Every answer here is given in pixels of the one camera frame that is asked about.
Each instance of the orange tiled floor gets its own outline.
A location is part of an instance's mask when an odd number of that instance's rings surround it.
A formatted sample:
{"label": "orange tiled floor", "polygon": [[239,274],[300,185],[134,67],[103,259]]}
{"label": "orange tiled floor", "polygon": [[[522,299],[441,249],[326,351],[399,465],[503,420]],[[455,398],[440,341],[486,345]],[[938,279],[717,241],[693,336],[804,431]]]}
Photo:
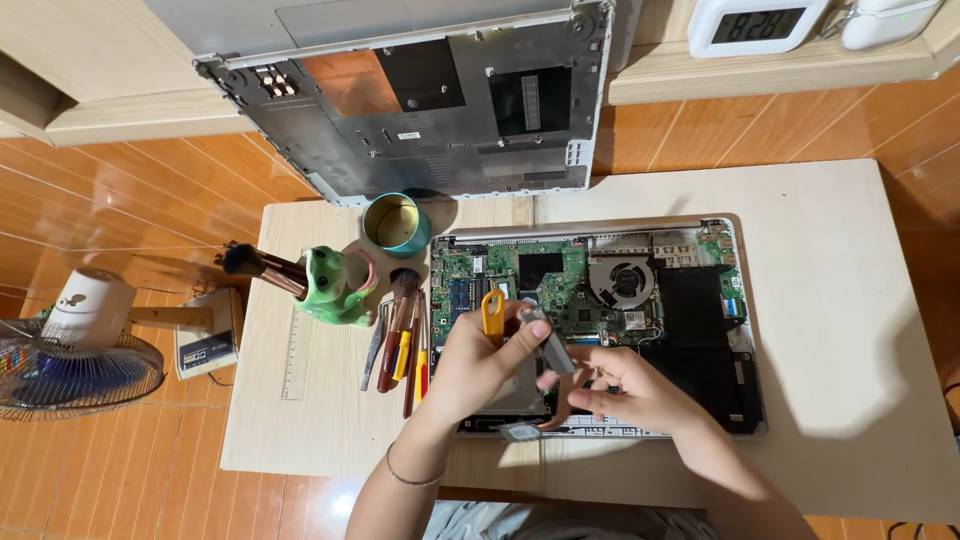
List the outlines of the orange tiled floor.
{"label": "orange tiled floor", "polygon": [[[184,300],[141,290],[138,303]],[[42,307],[28,302],[24,314]],[[169,331],[137,330],[172,357]],[[229,382],[231,369],[216,373]],[[0,422],[0,540],[341,538],[361,479],[217,467],[229,388],[176,375],[143,403],[61,422]],[[882,540],[890,524],[808,518],[823,540]],[[896,530],[912,538],[915,525]],[[921,538],[952,540],[944,526]]]}

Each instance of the ruler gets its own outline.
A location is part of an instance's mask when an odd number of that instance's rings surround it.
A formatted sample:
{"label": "ruler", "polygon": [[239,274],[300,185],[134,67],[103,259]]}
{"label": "ruler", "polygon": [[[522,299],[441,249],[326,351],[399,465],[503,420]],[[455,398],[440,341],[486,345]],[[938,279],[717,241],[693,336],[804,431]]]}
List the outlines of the ruler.
{"label": "ruler", "polygon": [[287,363],[283,372],[283,388],[280,391],[281,400],[303,399],[312,323],[310,315],[294,307],[294,316],[290,321],[290,339],[287,343]]}

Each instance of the fingernail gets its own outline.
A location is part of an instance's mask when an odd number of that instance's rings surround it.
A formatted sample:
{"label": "fingernail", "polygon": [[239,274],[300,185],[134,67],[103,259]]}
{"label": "fingernail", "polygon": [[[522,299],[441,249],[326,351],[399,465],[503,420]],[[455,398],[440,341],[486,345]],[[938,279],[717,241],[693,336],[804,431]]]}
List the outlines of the fingernail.
{"label": "fingernail", "polygon": [[534,333],[534,337],[544,338],[550,335],[550,325],[546,321],[534,321],[530,323],[530,331]]}

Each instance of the yellow tool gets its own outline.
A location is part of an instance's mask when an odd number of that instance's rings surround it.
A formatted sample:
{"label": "yellow tool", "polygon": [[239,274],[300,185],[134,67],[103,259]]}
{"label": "yellow tool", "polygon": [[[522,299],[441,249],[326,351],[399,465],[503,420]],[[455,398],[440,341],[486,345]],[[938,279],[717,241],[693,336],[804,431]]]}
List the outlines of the yellow tool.
{"label": "yellow tool", "polygon": [[420,403],[420,401],[423,399],[423,396],[426,395],[426,381],[430,377],[428,371],[429,368],[426,365],[426,351],[421,350],[417,355],[417,386],[414,388],[414,399],[417,400],[417,403]]}
{"label": "yellow tool", "polygon": [[[490,312],[490,303],[496,299],[496,309]],[[499,349],[503,345],[503,291],[494,289],[483,297],[480,309],[483,311],[483,333],[487,335],[494,347]]]}
{"label": "yellow tool", "polygon": [[401,380],[407,373],[407,356],[410,355],[410,331],[405,330],[400,335],[400,346],[396,349],[396,366],[394,380]]}

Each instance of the hands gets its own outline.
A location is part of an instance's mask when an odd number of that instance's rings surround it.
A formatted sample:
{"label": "hands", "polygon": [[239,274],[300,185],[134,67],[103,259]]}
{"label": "hands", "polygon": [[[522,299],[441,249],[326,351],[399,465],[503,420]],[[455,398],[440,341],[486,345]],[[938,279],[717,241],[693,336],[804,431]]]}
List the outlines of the hands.
{"label": "hands", "polygon": [[483,333],[483,313],[471,311],[457,317],[417,413],[452,427],[486,405],[516,366],[550,334],[545,321],[521,326],[519,313],[526,307],[530,305],[516,300],[504,304],[505,332],[512,337],[499,350]]}
{"label": "hands", "polygon": [[[633,350],[569,345],[567,351],[579,367],[602,371],[590,390],[574,390],[567,398],[571,405],[593,412],[598,420],[607,414],[675,438],[687,430],[713,424],[702,407]],[[537,386],[549,388],[557,378],[552,371],[544,372]],[[605,391],[611,386],[620,387],[618,395]]]}

